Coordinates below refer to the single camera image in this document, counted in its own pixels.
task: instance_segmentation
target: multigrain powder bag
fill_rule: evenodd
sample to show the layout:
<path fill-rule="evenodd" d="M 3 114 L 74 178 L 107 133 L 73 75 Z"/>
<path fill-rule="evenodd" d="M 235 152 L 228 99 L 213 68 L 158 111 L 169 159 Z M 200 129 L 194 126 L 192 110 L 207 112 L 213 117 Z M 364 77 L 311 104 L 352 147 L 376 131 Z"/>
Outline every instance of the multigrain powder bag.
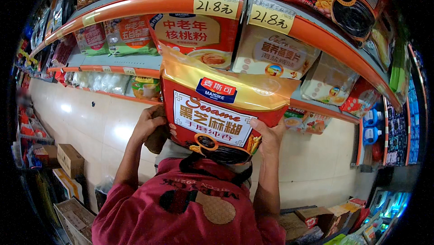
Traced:
<path fill-rule="evenodd" d="M 160 47 L 160 82 L 171 139 L 223 164 L 250 161 L 262 140 L 250 120 L 276 126 L 300 81 L 212 69 Z"/>
<path fill-rule="evenodd" d="M 238 20 L 178 13 L 148 18 L 155 44 L 161 42 L 212 68 L 231 67 Z"/>

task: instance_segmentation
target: person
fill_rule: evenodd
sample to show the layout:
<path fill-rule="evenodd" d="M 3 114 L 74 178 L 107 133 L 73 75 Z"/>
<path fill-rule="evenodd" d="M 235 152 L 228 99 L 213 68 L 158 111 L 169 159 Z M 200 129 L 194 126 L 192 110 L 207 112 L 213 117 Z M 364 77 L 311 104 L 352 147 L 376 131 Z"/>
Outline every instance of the person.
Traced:
<path fill-rule="evenodd" d="M 175 155 L 162 159 L 157 174 L 138 187 L 142 145 L 156 127 L 167 122 L 164 117 L 152 119 L 155 110 L 157 106 L 144 109 L 140 115 L 113 187 L 93 222 L 92 242 L 95 245 L 284 244 L 286 233 L 278 222 L 283 119 L 273 128 L 257 119 L 250 121 L 263 139 L 259 146 L 262 157 L 259 182 L 252 203 L 248 183 L 243 182 L 245 175 L 237 178 L 243 174 L 197 153 L 186 158 Z"/>

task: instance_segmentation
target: green package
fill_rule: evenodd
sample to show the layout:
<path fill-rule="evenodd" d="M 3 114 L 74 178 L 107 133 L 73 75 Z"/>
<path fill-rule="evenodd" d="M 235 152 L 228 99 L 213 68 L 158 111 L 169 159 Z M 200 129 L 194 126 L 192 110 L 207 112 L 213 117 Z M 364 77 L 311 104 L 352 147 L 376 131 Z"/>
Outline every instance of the green package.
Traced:
<path fill-rule="evenodd" d="M 102 24 L 94 24 L 74 32 L 80 52 L 88 57 L 109 54 Z"/>
<path fill-rule="evenodd" d="M 145 15 L 105 21 L 104 29 L 108 48 L 115 57 L 131 54 L 159 55 Z"/>

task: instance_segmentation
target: price tag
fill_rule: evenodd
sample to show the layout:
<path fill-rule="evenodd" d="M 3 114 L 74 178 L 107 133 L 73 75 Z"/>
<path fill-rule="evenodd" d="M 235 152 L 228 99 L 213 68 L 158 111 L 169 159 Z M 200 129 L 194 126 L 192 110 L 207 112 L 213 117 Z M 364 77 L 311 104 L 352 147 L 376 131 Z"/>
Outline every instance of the price tag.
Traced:
<path fill-rule="evenodd" d="M 135 69 L 134 68 L 127 68 L 127 67 L 124 67 L 124 73 L 125 74 L 128 74 L 128 75 L 136 75 L 135 74 Z"/>
<path fill-rule="evenodd" d="M 111 68 L 110 68 L 110 66 L 102 66 L 102 71 L 104 73 L 111 73 Z"/>
<path fill-rule="evenodd" d="M 288 35 L 296 17 L 292 9 L 267 0 L 253 0 L 249 24 L 254 24 Z"/>
<path fill-rule="evenodd" d="M 236 19 L 240 0 L 194 0 L 193 13 Z"/>

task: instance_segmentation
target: white package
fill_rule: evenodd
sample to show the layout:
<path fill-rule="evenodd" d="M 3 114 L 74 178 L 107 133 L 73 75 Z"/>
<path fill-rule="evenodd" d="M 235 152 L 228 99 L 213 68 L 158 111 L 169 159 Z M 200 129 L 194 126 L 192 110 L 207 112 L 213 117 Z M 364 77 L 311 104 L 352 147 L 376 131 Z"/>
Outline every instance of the white package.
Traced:
<path fill-rule="evenodd" d="M 316 67 L 313 67 L 301 85 L 304 99 L 341 106 L 350 95 L 359 75 L 336 58 L 322 53 Z"/>

